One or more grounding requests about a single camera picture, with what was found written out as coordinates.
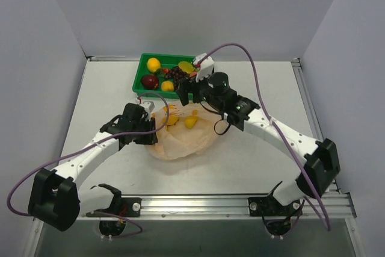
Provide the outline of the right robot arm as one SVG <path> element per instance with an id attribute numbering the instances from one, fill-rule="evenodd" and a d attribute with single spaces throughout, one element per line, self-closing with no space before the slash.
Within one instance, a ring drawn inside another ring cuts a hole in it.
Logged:
<path id="1" fill-rule="evenodd" d="M 281 182 L 267 198 L 268 210 L 281 214 L 288 205 L 304 197 L 321 197 L 340 172 L 336 144 L 326 138 L 319 141 L 268 117 L 262 107 L 230 88 L 228 76 L 215 72 L 196 81 L 184 78 L 176 93 L 182 105 L 189 101 L 205 101 L 230 125 L 255 135 L 287 156 L 293 157 L 300 169 L 293 181 Z"/>

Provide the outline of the orange translucent plastic bag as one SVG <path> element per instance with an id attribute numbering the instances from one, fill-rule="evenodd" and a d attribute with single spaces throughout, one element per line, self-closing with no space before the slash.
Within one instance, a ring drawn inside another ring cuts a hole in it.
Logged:
<path id="1" fill-rule="evenodd" d="M 171 161 L 200 154 L 215 142 L 218 133 L 226 127 L 219 115 L 208 112 L 199 104 L 182 106 L 179 102 L 171 102 L 168 108 L 168 120 L 166 107 L 152 114 L 157 128 L 163 124 L 166 126 L 156 133 L 158 142 L 146 146 L 146 151 L 160 160 Z M 184 120 L 187 116 L 199 118 L 192 129 L 185 127 Z"/>

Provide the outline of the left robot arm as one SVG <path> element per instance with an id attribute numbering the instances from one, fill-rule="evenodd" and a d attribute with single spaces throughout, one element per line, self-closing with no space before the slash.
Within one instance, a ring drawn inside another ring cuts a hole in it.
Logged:
<path id="1" fill-rule="evenodd" d="M 107 184 L 94 185 L 88 194 L 78 192 L 84 181 L 109 157 L 131 142 L 155 144 L 153 102 L 128 103 L 123 113 L 104 124 L 80 154 L 34 176 L 28 213 L 66 231 L 80 215 L 102 211 L 117 215 L 126 209 L 122 192 Z"/>

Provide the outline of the yellow banana piece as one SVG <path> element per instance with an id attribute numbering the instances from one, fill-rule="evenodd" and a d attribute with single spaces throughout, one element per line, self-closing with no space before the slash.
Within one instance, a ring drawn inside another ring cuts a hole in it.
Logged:
<path id="1" fill-rule="evenodd" d="M 185 120 L 184 120 L 185 127 L 187 129 L 192 129 L 196 125 L 198 119 L 199 118 L 197 116 L 187 116 L 187 117 L 185 117 Z"/>

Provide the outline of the orange fruit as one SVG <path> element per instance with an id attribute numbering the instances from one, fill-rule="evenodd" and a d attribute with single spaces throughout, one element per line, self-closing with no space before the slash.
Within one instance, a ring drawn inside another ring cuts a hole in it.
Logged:
<path id="1" fill-rule="evenodd" d="M 161 84 L 161 90 L 165 92 L 174 91 L 174 84 L 172 81 L 163 81 Z"/>

